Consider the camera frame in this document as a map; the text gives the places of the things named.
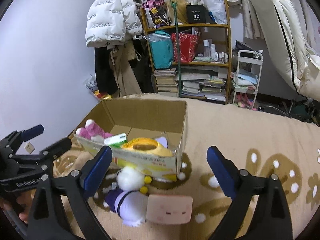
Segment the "person left hand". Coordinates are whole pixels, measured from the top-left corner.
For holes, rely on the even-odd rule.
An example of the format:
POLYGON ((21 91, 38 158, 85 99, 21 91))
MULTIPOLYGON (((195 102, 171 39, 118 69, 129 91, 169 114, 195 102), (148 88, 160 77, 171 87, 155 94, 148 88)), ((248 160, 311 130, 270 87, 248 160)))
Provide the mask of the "person left hand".
MULTIPOLYGON (((29 213, 32 206, 33 198, 33 191, 22 192, 16 198, 17 205, 22 208, 22 211, 18 214, 19 219, 23 221, 25 224, 29 223, 29 213)), ((13 210, 11 202, 5 200, 3 197, 1 197, 1 208, 5 211, 13 210)))

